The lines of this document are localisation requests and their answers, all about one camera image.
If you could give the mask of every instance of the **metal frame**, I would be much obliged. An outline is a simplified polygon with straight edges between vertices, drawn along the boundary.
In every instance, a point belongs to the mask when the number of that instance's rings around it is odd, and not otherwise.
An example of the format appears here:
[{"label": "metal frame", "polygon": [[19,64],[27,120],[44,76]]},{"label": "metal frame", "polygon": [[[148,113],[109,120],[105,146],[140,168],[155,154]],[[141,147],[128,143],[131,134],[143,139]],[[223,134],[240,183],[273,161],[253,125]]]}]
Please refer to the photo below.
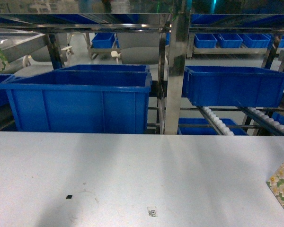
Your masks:
[{"label": "metal frame", "polygon": [[[76,1],[72,3],[72,9],[69,8],[66,10],[66,14],[79,14],[82,18],[91,19],[100,24],[78,24],[73,23],[68,20],[63,20],[61,18],[55,18],[54,13],[60,13],[59,7],[65,7],[65,3],[58,0],[53,0],[51,3],[51,11],[40,11],[40,14],[31,14],[28,12],[29,5],[25,2],[20,1],[21,7],[14,9],[12,14],[11,12],[0,14],[0,18],[10,21],[7,23],[0,23],[1,28],[11,28],[24,31],[37,31],[40,33],[45,33],[48,35],[40,35],[37,39],[32,39],[32,49],[30,52],[33,52],[36,49],[40,48],[40,44],[43,46],[48,46],[49,52],[51,54],[51,59],[54,69],[63,67],[64,62],[60,58],[60,47],[57,41],[57,38],[54,34],[56,33],[66,33],[66,32],[125,32],[125,33],[161,33],[160,35],[160,56],[159,56],[159,78],[157,83],[157,98],[158,98],[158,120],[154,124],[155,127],[160,128],[160,133],[164,134],[176,134],[178,129],[178,118],[180,110],[180,101],[181,101],[181,89],[183,84],[183,72],[185,65],[185,58],[191,57],[194,53],[200,52],[193,45],[195,33],[271,33],[275,34],[272,39],[274,42],[271,42],[270,47],[266,50],[245,50],[240,48],[239,53],[248,52],[248,53],[263,53],[266,52],[266,58],[263,62],[263,67],[270,68],[271,62],[276,53],[278,53],[278,42],[280,40],[279,34],[284,34],[284,24],[279,24],[277,26],[263,25],[258,27],[244,26],[244,23],[252,23],[256,20],[266,19],[269,15],[245,15],[244,10],[252,8],[248,6],[248,1],[244,1],[244,8],[241,10],[233,10],[231,8],[231,3],[229,6],[225,6],[220,9],[219,13],[236,13],[229,15],[227,18],[219,20],[211,25],[194,25],[189,27],[190,20],[190,9],[191,1],[190,0],[168,0],[166,1],[166,6],[157,4],[157,2],[146,0],[146,1],[134,1],[130,2],[130,7],[124,5],[122,11],[112,12],[111,7],[103,3],[103,8],[94,8],[94,9],[82,9],[79,8],[79,3]],[[172,18],[171,22],[166,20],[167,15],[170,15],[170,6],[172,5]],[[201,11],[193,7],[194,13],[200,13]],[[271,13],[274,13],[276,9],[270,9]],[[136,23],[136,24],[121,24],[120,20],[117,19],[113,14],[126,14],[126,13],[155,13],[161,14],[160,21],[155,23]],[[167,85],[167,98],[164,96],[165,87],[162,85],[164,78],[164,61],[165,61],[165,40],[166,33],[171,29],[170,37],[170,47],[169,47],[169,75],[168,75],[168,85]],[[19,50],[23,49],[21,46],[15,47]],[[211,52],[222,53],[223,49],[209,50]],[[14,53],[11,53],[10,50],[3,50],[5,55],[8,58],[8,61],[13,61],[16,59]],[[280,71],[284,71],[284,60],[281,64]],[[249,126],[245,125],[245,129],[250,128],[259,128],[263,125],[254,125]]]},{"label": "metal frame", "polygon": [[164,134],[176,134],[178,131],[190,9],[191,6],[185,0],[174,2]]}]

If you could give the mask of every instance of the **shelf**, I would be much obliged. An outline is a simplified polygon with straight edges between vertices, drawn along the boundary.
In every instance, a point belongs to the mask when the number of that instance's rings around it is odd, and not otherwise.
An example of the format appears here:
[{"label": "shelf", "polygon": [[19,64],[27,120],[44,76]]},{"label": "shelf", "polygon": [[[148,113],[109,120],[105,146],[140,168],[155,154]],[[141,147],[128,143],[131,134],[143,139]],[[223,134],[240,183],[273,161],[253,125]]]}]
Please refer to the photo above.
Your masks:
[{"label": "shelf", "polygon": [[[0,13],[5,14],[158,14],[171,13],[174,0],[5,0]],[[187,0],[193,13],[205,14],[284,14],[283,0],[215,1]]]}]

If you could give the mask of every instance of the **white table surface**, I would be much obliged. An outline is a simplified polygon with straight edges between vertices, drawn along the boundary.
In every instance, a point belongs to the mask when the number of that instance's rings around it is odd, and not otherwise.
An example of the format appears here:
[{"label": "white table surface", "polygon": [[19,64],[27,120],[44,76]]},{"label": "white table surface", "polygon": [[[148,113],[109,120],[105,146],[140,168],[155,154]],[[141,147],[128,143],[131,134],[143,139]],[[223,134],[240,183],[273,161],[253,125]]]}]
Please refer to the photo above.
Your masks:
[{"label": "white table surface", "polygon": [[283,161],[284,137],[0,132],[0,227],[284,227]]}]

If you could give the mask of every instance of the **metal rail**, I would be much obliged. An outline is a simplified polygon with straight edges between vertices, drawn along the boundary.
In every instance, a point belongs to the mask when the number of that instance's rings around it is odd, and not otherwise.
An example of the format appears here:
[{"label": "metal rail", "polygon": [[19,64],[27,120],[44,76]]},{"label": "metal rail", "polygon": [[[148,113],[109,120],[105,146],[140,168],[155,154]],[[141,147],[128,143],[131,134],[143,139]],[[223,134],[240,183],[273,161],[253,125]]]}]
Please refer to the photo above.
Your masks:
[{"label": "metal rail", "polygon": [[44,34],[37,34],[33,37],[25,39],[13,46],[2,49],[4,56],[8,62],[15,61],[27,54],[41,49],[49,44],[49,40]]},{"label": "metal rail", "polygon": [[205,112],[202,107],[197,107],[202,114],[202,116],[207,120],[207,122],[213,127],[213,129],[217,132],[220,136],[225,136],[225,134],[220,130],[220,128],[215,124],[215,122],[209,117],[207,112]]},{"label": "metal rail", "polygon": [[263,118],[255,114],[254,112],[250,111],[246,107],[238,107],[243,113],[245,113],[247,116],[249,116],[251,119],[256,121],[259,125],[261,125],[263,128],[268,130],[270,133],[272,133],[275,136],[284,136],[284,132],[277,129],[273,125],[267,123]]}]

